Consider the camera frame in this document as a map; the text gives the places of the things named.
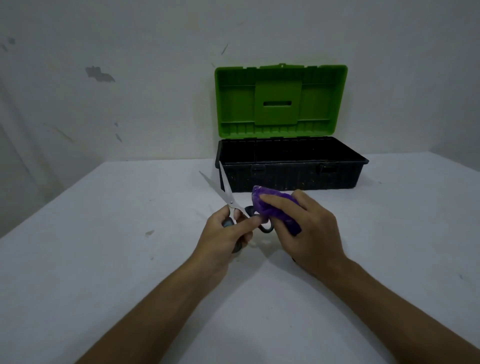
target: scissor handle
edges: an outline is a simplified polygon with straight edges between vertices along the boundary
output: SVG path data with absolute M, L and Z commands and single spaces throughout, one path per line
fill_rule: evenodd
M 227 217 L 225 220 L 223 220 L 222 222 L 222 226 L 224 228 L 226 228 L 227 226 L 232 226 L 233 225 L 233 220 L 232 218 L 229 216 Z M 240 236 L 239 239 L 237 240 L 237 242 L 235 243 L 235 247 L 233 248 L 232 250 L 232 254 L 233 253 L 237 253 L 239 252 L 241 249 L 243 248 L 243 245 L 242 245 L 242 237 Z
M 247 214 L 252 217 L 252 216 L 255 216 L 255 215 L 259 215 L 259 214 L 255 214 L 255 208 L 253 206 L 247 206 L 245 207 L 245 211 L 247 212 Z M 272 232 L 273 231 L 273 224 L 272 222 L 270 222 L 270 227 L 268 229 L 265 229 L 262 225 L 260 225 L 258 227 L 260 229 L 261 232 L 265 233 L 265 234 L 268 234 L 269 232 Z

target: table surface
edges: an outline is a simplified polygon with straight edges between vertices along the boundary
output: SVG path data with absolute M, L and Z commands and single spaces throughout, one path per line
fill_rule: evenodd
M 431 153 L 367 158 L 356 188 L 308 194 L 352 259 L 480 346 L 480 173 Z M 223 205 L 198 170 L 218 179 L 209 159 L 104 163 L 3 237 L 0 362 L 74 362 L 179 266 Z M 165 363 L 392 361 L 275 233 L 253 240 Z

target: scissors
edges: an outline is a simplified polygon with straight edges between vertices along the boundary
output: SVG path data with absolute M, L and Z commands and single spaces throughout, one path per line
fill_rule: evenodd
M 223 169 L 222 162 L 218 161 L 218 164 L 220 165 L 220 174 L 222 176 L 222 181 L 223 181 L 223 186 L 225 188 L 225 191 L 223 191 L 219 185 L 214 183 L 210 178 L 205 176 L 201 171 L 200 174 L 205 178 L 205 180 L 208 182 L 211 188 L 214 189 L 214 191 L 219 195 L 225 203 L 232 209 L 238 209 L 244 214 L 245 216 L 255 216 L 258 214 L 255 214 L 255 208 L 253 206 L 247 206 L 243 208 L 240 206 L 237 201 L 235 201 L 235 198 L 233 197 L 232 189 L 230 188 L 230 183 L 228 182 L 227 175 L 225 174 L 225 170 Z M 222 226 L 226 228 L 227 226 L 232 226 L 234 225 L 233 219 L 229 216 L 222 222 Z M 262 225 L 258 227 L 262 232 L 264 233 L 269 233 L 273 230 L 273 224 L 271 224 L 270 228 L 266 229 Z M 232 253 L 239 252 L 242 249 L 242 238 L 238 239 L 235 247 L 233 248 Z

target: purple rag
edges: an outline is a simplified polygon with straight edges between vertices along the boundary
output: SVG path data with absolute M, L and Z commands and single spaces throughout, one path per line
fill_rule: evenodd
M 289 194 L 285 194 L 272 188 L 254 186 L 252 190 L 252 202 L 256 212 L 258 212 L 262 216 L 272 216 L 274 218 L 282 220 L 290 234 L 292 234 L 293 236 L 299 234 L 301 232 L 300 225 L 279 208 L 273 207 L 267 202 L 262 201 L 260 199 L 261 194 L 273 194 L 275 196 L 284 197 L 289 199 L 290 201 L 295 202 L 298 205 L 299 203 L 297 202 L 297 200 Z

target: toolbox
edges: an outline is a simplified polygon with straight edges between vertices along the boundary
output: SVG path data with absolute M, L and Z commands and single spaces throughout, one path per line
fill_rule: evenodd
M 233 192 L 353 188 L 369 161 L 335 131 L 344 65 L 215 69 L 218 142 Z

